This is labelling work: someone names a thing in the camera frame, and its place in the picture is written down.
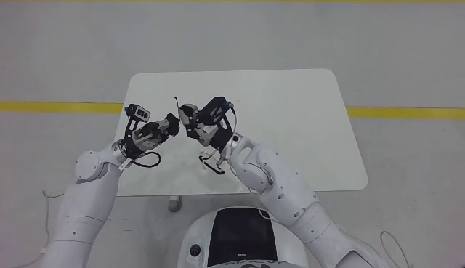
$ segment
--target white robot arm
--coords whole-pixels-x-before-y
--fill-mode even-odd
[[[239,180],[256,190],[268,211],[292,231],[323,268],[385,268],[389,265],[369,245],[344,233],[325,212],[312,188],[264,145],[234,133],[226,112],[233,104],[215,97],[202,110],[194,105],[179,108],[187,135],[221,153],[217,168],[227,163]],[[245,159],[240,154],[247,152]]]
[[[129,118],[125,137],[100,152],[87,151],[76,161],[78,180],[63,196],[41,267],[86,267],[92,244],[113,208],[123,170],[131,163],[141,165],[136,159],[179,131],[179,120],[172,114],[148,123],[150,113],[142,107],[131,104],[125,111]],[[139,122],[146,124],[137,129]]]

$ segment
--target table top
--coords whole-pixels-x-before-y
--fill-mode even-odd
[[[140,73],[129,83],[124,106],[141,105],[151,112],[151,121],[158,121],[167,113],[177,116],[174,96],[180,105],[192,103],[199,109],[213,97],[226,97],[235,105],[237,132],[279,152],[315,191],[361,190],[368,183],[336,78],[329,70]],[[234,124],[233,116],[228,118]],[[126,124],[122,112],[115,139],[123,137]],[[228,167],[222,166],[224,175],[203,169],[198,155],[212,150],[188,138],[181,126],[176,137],[155,149],[162,157],[159,166],[125,169],[118,196],[247,193]],[[141,162],[155,160],[153,156]]]

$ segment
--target wire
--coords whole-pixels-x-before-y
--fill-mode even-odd
[[[395,265],[397,268],[400,268],[399,265],[396,263],[396,261],[394,261],[394,259],[391,257],[391,255],[389,255],[389,253],[387,252],[386,247],[384,246],[384,241],[383,241],[383,235],[384,235],[384,234],[388,234],[388,235],[395,241],[395,243],[397,244],[397,247],[399,247],[399,250],[400,250],[400,252],[402,253],[402,256],[404,256],[404,260],[405,260],[405,263],[407,264],[407,268],[410,268],[411,266],[410,266],[410,264],[408,263],[407,256],[405,255],[404,250],[402,249],[402,246],[399,244],[399,242],[398,242],[397,239],[394,237],[394,235],[391,234],[390,232],[382,231],[382,232],[379,234],[379,240],[381,241],[381,245],[383,246],[384,252],[385,252],[386,255],[391,259],[392,263],[394,263],[394,265]]]
[[[157,162],[157,163],[154,163],[154,164],[152,164],[152,165],[141,164],[141,163],[138,163],[138,162],[136,162],[136,161],[134,161],[134,160],[132,160],[131,162],[132,162],[133,164],[137,165],[137,166],[145,167],[145,168],[152,168],[152,167],[158,166],[158,164],[160,164],[160,162],[161,162],[161,156],[160,156],[160,154],[158,154],[158,153],[155,152],[155,151],[150,151],[150,152],[145,153],[145,155],[143,155],[143,157],[145,157],[145,156],[147,156],[147,155],[149,155],[149,154],[155,154],[155,155],[157,155],[157,156],[158,156],[158,162]]]
[[[235,114],[234,108],[231,108],[231,111],[232,111],[232,113],[234,114],[234,129],[232,130],[232,132],[233,132],[232,135],[233,135],[233,136],[232,136],[232,138],[231,138],[231,143],[230,143],[230,150],[231,150],[230,158],[231,158],[231,155],[232,155],[232,153],[233,153],[233,149],[232,149],[232,148],[233,148],[233,141],[234,141],[233,138],[234,138],[234,134],[235,134],[235,129],[236,129],[236,127],[238,126],[238,116]]]
[[[64,193],[61,193],[59,195],[48,195],[47,192],[45,190],[42,190],[42,195],[45,197],[46,199],[46,216],[45,216],[45,233],[46,233],[46,242],[45,242],[45,246],[42,250],[45,250],[47,249],[48,245],[49,245],[49,241],[50,241],[50,231],[49,231],[49,211],[50,211],[50,204],[49,204],[49,199],[50,198],[59,198],[60,196],[64,195]],[[18,266],[13,266],[13,267],[8,267],[8,268],[24,268],[24,267],[27,267],[27,266],[30,266],[34,263],[36,263],[38,260],[40,260],[40,258],[42,258],[42,256],[44,255],[45,253],[41,253],[40,255],[37,256],[37,258],[35,258],[33,261],[31,262],[28,262],[26,264],[22,264],[22,265],[18,265]]]

